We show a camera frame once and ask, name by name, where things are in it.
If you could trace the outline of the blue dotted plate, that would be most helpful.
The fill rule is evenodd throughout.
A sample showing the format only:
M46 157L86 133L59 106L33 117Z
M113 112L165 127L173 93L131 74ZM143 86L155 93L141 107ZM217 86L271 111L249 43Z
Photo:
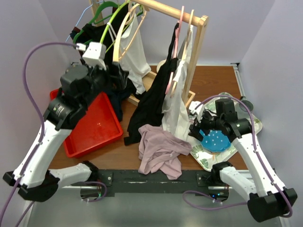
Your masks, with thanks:
M200 133L204 137L201 142L202 147L212 153L221 153L231 147L231 142L228 137L221 131L210 130L206 135L202 130L200 130Z

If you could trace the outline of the wooden clothes rack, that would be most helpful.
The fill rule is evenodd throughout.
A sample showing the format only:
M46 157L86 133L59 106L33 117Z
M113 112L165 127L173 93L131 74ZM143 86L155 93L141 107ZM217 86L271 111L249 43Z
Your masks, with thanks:
M179 20L179 22L185 22L188 23L187 28L187 37L185 39L185 44L183 48L183 54L181 59L184 61L188 54L188 47L189 47L189 41L193 40L193 46L192 46L192 53L190 62L187 67L187 77L185 80L183 92L182 92L182 100L185 104L186 108L189 108L191 102L193 101L195 97L195 93L190 91L190 87L192 84L192 79L195 73L196 64L198 57L200 55L202 42L204 39L207 23L208 23L208 16L202 16L201 18L198 18L194 15L194 10L191 11L191 13L186 13L184 9L178 10L176 8L173 8L171 6L165 5L163 3L157 2L155 0L135 0L136 4L133 6L129 12L126 14L119 31L117 33L116 40L114 42L114 50L113 50L113 61L119 62L125 53L128 51L128 48L124 50L122 54L119 53L119 47L120 47L120 41L121 41L121 35L123 32L123 27L126 24L127 19L130 17L131 13L139 6L143 5L144 8L144 15L142 20L145 19L147 11L150 9L153 9L157 12L160 12L162 14L165 14L167 16L176 18Z

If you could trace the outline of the floral tray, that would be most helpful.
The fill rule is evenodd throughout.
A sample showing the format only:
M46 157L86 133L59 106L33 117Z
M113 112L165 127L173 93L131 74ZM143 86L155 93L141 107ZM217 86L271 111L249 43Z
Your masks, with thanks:
M200 117L203 110L211 111L211 115L216 113L215 101L223 99L226 96L231 96L229 93L221 93L220 97L210 99L205 104L199 106L199 102L192 102L190 105L190 120L194 120L197 116ZM205 135L203 131L200 131L203 136L203 141L197 141L193 137L191 139L192 150L190 154L200 164L200 166L206 170L211 171L212 166L229 160L234 154L237 153L237 149L229 142L228 138L222 134L221 131L210 131L208 135Z

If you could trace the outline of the dark green hanger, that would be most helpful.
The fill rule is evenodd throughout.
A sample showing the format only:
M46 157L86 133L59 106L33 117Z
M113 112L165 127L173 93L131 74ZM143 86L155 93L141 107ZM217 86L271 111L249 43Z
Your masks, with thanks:
M101 13L102 13L102 11L103 11L104 9L109 8L109 7L113 7L113 8L118 8L118 7L119 7L119 5L118 5L116 2L113 2L113 1L99 1L99 2L96 2L96 4L99 4L99 5L98 5L97 9L96 9L95 12L94 12L94 17L92 18L91 21L88 22L88 24L90 24L90 25L92 25L92 24L98 24L98 23L100 23L100 22L103 22L105 19L107 19L107 18L109 18L109 17L112 16L112 14L111 14L111 15L105 17L105 18L102 18L102 19L99 20L99 21L96 21L97 18L101 15ZM78 20L78 22L77 22L77 24L76 24L76 27L77 27L78 23L80 22L80 20L82 19L82 16L84 15L84 13L85 13L89 8L91 8L91 7L93 7L93 6L94 6L94 1L92 1L91 6L85 8L85 10L83 11L81 17L79 18L79 20ZM74 44L76 44L76 41L77 41L78 37L79 37L83 32L84 32L84 30L81 29L77 34L75 34L75 36L74 36L73 39L72 39L72 41L73 41Z

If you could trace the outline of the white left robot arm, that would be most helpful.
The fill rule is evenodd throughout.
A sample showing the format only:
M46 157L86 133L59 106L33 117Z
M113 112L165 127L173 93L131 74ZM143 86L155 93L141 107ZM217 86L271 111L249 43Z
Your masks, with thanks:
M16 170L4 174L4 181L16 186L24 200L36 202L50 199L65 186L98 183L98 168L89 161L63 169L50 169L49 165L61 145L70 157L81 157L122 136L105 91L122 89L126 79L127 73L116 62L103 70L70 67L61 76L61 87L52 92L31 150Z

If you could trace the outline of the dark navy hanging garment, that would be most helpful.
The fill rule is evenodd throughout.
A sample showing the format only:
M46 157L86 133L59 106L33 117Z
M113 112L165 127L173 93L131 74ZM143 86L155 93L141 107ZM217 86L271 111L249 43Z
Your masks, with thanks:
M115 32L118 32L127 12L128 12L128 5L126 4L115 15L111 23ZM81 30L75 27L70 33L70 36L74 43L88 44L90 42L100 41L105 29L106 29L105 24L101 26L94 26L92 24L87 23ZM103 40L103 44L107 47L107 52L105 54L104 62L107 66L111 66L114 47L109 32L106 33L105 38ZM134 92L134 85L132 85L131 81L128 79L127 86L124 90L117 90L115 88L115 85L111 85L105 88L104 92L107 94L118 120L122 121L123 111L122 111L121 103L123 100L127 99Z

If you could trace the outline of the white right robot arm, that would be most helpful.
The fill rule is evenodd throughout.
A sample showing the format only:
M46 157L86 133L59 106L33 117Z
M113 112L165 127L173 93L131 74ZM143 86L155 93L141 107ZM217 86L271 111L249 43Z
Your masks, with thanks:
M220 131L242 156L253 178L249 181L225 161L213 165L211 181L217 186L231 186L246 200L250 214L257 222L283 217L289 218L297 193L275 174L261 150L250 109L232 96L216 95L200 102L197 116L189 126L189 136L199 142L212 131Z

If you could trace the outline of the red plastic bin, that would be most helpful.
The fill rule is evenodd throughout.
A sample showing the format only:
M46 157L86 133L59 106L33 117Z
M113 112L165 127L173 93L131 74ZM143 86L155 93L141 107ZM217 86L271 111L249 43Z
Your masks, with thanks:
M80 158L119 140L122 135L122 127L109 98L102 92L65 139L63 146L67 157Z

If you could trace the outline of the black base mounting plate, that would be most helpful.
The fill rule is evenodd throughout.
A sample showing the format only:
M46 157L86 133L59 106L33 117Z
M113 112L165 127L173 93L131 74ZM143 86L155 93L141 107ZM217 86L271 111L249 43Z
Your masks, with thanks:
M99 170L89 181L98 181L106 185L106 196L113 197L116 193L161 193L182 194L185 191L199 191L225 198L232 189L224 183L215 182L211 173L203 170L183 170L177 180L169 180L157 171L143 175L136 170Z

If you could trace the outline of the pink hanger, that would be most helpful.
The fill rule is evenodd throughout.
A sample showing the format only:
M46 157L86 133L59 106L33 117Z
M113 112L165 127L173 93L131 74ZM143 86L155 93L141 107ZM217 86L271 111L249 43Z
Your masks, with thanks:
M180 30L182 27L182 21L183 21L183 15L184 15L184 9L185 6L182 6L181 8L181 13L180 13L180 19L178 21L178 27L175 31L175 41L174 41L174 46L173 46L173 56L172 56L172 60L174 61L174 63L177 63L177 52L178 52L178 40L179 40L179 34L180 34ZM169 76L169 82L165 91L165 94L167 95L169 90L170 90L170 86L172 83L172 79L173 79L173 75L174 75L174 71L170 70L170 76Z

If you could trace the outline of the grey mug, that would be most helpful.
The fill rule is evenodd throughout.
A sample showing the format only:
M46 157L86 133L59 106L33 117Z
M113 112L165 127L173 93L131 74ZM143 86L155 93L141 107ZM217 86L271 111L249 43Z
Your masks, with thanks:
M245 96L241 96L240 101L241 101L241 103L239 103L239 108L243 112L251 113L253 111L254 106L253 106L252 102L250 102Z

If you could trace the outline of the white tank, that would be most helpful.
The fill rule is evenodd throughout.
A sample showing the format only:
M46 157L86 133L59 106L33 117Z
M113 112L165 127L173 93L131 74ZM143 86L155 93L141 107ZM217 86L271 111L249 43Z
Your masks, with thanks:
M178 57L180 57L180 59L177 62L177 68L179 63L181 62L185 39L178 53ZM178 72L180 73L180 77L174 92L174 96L170 98L170 93L173 85L172 84L170 88L170 93L165 96L162 105L163 118L161 125L163 130L170 132L175 137L184 141L187 140L190 123L188 119L187 109L182 100L182 92L187 78L187 68L192 53L192 39L188 44L187 58L185 60L184 66L178 70Z
M120 51L124 51L123 49L128 46L137 27L138 20L135 17L122 34ZM151 68L145 58L140 32L137 33L131 47L119 62L124 71L129 71L128 78L135 87L135 94L142 95L146 91L142 78L151 71Z

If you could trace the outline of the black tank top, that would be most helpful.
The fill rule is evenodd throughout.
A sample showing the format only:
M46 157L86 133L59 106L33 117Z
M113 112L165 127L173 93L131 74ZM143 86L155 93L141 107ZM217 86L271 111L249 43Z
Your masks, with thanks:
M176 57L172 58L172 53L178 26L179 23L176 23L165 63L160 67L151 87L141 98L137 108L130 118L127 128L129 135L124 138L124 144L126 146L140 142L141 135L139 133L139 128L143 125L161 125L161 120L164 116L162 113L162 105L165 98L165 91L169 82L170 74L177 68L178 59Z

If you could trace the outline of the pink tank top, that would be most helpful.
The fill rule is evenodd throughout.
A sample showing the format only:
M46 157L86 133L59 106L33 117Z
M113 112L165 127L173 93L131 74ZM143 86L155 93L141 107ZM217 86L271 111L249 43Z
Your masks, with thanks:
M144 175L162 171L169 180L177 180L182 175L182 164L179 155L189 155L190 143L173 136L161 127L146 124L139 128L138 172Z

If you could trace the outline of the white tank top left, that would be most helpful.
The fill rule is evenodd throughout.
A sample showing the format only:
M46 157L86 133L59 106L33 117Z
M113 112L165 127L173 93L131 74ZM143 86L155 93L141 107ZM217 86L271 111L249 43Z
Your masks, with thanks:
M122 34L120 51L124 51L123 49L128 46L137 27L138 20L135 17ZM137 33L131 47L119 62L124 71L129 71L128 78L135 87L135 94L142 95L146 91L142 78L151 71L151 68L145 58L140 32Z

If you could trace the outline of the lime green hanger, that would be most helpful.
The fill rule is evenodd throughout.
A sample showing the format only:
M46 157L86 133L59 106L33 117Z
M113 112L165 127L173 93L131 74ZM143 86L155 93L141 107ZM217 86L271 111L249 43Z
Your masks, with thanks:
M119 14L119 12L122 9L125 8L125 5L128 6L128 8L127 8L128 12L126 13L123 21L119 24L119 30L116 33L115 30L112 27L112 22L115 22L116 16ZM142 15L142 19L141 19L140 23L138 24L138 27L137 27L131 41L129 42L128 46L123 49L124 52L121 54L121 57L123 57L126 54L126 52L128 51L128 49L131 47L137 33L140 31L140 27L143 24L148 11L149 11L149 8L147 6L141 5L139 3L136 3L136 4L132 5L130 0L126 0L123 4L119 5L117 7L117 10L113 13L109 22L107 23L107 26L106 26L106 28L103 32L103 35L100 39L100 43L104 44L104 39L106 37L106 34L109 32L109 34L111 36L111 39L112 39L112 44L107 47L106 52L108 52L108 50L110 50L110 48L112 46L114 47L114 54L120 51L121 37L122 37L122 34L124 33L124 31L129 27L128 24L130 24L134 21L134 16Z

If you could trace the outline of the white tank top right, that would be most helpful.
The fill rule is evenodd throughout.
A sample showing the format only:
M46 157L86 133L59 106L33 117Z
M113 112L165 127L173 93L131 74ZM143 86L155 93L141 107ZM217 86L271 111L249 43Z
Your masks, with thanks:
M180 57L180 59L177 62L177 68L179 63L181 62L185 39L178 53L178 57ZM172 84L170 88L170 93L165 96L162 105L163 118L161 125L163 130L170 132L175 137L184 141L187 140L190 123L188 119L187 109L182 100L182 92L187 78L187 68L192 53L192 39L188 44L187 58L185 60L184 66L178 70L178 72L180 73L180 77L174 92L174 96L170 98L170 93L173 85Z

